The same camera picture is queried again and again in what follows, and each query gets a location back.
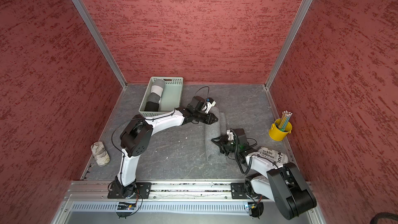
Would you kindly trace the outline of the grey cloth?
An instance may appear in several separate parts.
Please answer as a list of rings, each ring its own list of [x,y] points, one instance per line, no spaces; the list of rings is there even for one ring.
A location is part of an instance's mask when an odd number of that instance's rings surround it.
[[[212,141],[218,139],[226,134],[227,121],[224,112],[221,112],[217,107],[211,108],[209,111],[213,113],[218,121],[211,125],[205,125],[205,155],[207,161],[212,164],[224,163],[226,161],[225,155],[219,150],[219,147]]]

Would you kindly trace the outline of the black white checkered scarf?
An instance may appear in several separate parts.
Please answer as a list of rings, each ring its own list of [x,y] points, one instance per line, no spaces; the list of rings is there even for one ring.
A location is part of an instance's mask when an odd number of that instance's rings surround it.
[[[165,88],[166,82],[164,79],[157,79],[153,82],[150,88],[150,94],[147,98],[144,111],[146,112],[158,112],[160,107],[160,101]]]

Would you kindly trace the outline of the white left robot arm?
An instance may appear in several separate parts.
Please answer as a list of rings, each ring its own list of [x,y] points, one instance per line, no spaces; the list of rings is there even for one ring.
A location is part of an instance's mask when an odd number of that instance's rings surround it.
[[[191,107],[177,108],[170,113],[153,118],[135,115],[120,135],[121,165],[119,173],[110,185],[108,197],[126,199],[138,195],[136,170],[140,156],[148,148],[153,135],[190,122],[211,125],[217,121],[218,117],[215,114],[198,111]]]

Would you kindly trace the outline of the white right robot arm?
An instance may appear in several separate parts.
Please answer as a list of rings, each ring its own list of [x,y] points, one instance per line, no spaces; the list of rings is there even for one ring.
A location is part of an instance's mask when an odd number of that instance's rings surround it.
[[[267,147],[255,148],[246,138],[217,137],[211,140],[222,154],[233,154],[243,183],[231,183],[233,199],[248,199],[247,211],[258,218],[264,211],[263,199],[273,201],[282,216],[291,220],[315,208],[317,200],[296,164],[287,156]]]

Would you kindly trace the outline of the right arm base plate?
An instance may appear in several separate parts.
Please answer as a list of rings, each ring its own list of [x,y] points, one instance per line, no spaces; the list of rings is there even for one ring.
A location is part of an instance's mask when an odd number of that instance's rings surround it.
[[[266,196],[255,193],[250,182],[231,183],[231,195],[232,199],[249,199],[249,197],[252,197],[259,200],[262,197],[262,199],[268,200]]]

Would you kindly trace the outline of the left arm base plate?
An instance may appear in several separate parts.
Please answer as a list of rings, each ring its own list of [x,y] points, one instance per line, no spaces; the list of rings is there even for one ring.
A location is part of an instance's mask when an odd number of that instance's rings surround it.
[[[148,199],[152,183],[138,182],[122,186],[117,181],[112,181],[108,186],[108,199]]]

